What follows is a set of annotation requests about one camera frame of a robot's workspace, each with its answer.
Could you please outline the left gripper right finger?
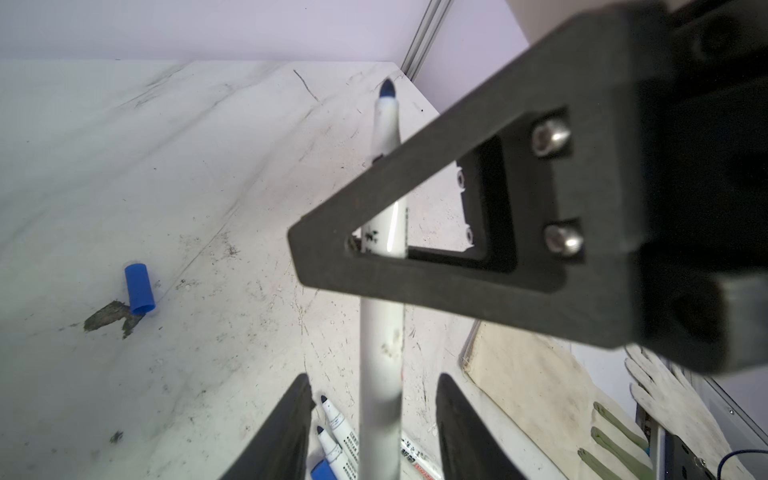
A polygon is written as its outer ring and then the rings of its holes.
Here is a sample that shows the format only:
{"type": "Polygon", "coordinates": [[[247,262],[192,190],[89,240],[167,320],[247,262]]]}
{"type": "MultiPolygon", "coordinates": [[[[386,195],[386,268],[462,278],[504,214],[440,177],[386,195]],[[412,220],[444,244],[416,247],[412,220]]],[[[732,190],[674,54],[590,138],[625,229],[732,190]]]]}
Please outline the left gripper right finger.
{"type": "Polygon", "coordinates": [[[445,479],[525,479],[447,373],[437,384],[436,419],[445,479]]]}

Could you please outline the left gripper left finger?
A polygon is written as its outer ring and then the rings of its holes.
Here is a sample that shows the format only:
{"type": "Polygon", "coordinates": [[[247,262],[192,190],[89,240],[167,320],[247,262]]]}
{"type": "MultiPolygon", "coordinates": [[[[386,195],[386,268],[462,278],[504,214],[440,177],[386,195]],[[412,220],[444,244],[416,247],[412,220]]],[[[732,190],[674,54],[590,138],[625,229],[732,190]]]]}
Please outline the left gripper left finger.
{"type": "Polygon", "coordinates": [[[313,409],[309,378],[301,373],[221,479],[303,479],[313,409]]]}

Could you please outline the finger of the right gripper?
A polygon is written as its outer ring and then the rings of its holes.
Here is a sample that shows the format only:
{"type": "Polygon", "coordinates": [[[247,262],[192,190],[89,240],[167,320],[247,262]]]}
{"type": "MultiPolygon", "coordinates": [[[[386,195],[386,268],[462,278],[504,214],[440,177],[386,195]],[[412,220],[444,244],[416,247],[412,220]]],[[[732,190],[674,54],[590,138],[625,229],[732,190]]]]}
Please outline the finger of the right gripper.
{"type": "Polygon", "coordinates": [[[672,80],[660,2],[579,13],[288,232],[300,282],[601,347],[637,341],[645,168],[672,80]],[[367,256],[354,231],[448,166],[463,177],[462,247],[367,256]]]}

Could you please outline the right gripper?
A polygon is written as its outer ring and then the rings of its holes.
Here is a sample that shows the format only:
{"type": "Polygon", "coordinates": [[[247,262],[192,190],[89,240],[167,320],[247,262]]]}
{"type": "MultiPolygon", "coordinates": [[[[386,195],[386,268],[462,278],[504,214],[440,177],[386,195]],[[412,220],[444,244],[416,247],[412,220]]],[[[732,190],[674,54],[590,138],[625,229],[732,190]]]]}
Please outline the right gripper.
{"type": "Polygon", "coordinates": [[[706,375],[749,369],[767,361],[767,5],[694,1],[673,19],[642,344],[706,375]]]}

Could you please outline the blue pen cap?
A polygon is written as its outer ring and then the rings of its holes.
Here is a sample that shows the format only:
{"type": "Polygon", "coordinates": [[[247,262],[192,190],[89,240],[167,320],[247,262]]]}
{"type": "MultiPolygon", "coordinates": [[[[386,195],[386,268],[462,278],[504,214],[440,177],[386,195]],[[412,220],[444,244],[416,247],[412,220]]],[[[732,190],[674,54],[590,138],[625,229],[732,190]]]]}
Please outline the blue pen cap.
{"type": "Polygon", "coordinates": [[[124,274],[130,313],[135,316],[144,316],[154,310],[156,303],[146,265],[143,263],[128,265],[124,269],[124,274]]]}

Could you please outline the white marker pen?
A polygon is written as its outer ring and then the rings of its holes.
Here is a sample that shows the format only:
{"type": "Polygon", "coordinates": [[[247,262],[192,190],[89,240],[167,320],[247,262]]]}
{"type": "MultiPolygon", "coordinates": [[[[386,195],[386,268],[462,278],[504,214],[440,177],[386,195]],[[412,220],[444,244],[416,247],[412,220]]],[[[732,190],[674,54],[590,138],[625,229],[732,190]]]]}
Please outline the white marker pen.
{"type": "MultiPolygon", "coordinates": [[[[407,247],[407,199],[384,206],[361,228],[361,252],[403,258],[407,247]]],[[[386,298],[390,284],[378,270],[366,277],[360,303],[360,479],[400,477],[405,306],[386,298]]]]}

